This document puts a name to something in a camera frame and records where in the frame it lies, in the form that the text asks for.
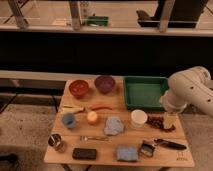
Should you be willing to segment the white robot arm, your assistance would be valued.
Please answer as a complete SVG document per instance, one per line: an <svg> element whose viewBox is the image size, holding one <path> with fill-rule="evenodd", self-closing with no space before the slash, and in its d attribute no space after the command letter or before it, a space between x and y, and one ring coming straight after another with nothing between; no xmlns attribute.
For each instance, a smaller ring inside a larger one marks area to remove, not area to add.
<svg viewBox="0 0 213 171"><path fill-rule="evenodd" d="M213 117L213 91L207 87L210 81L210 72L202 66L176 72L168 78L169 89L159 99L165 110L165 128L171 127L170 117L182 113L188 104Z"/></svg>

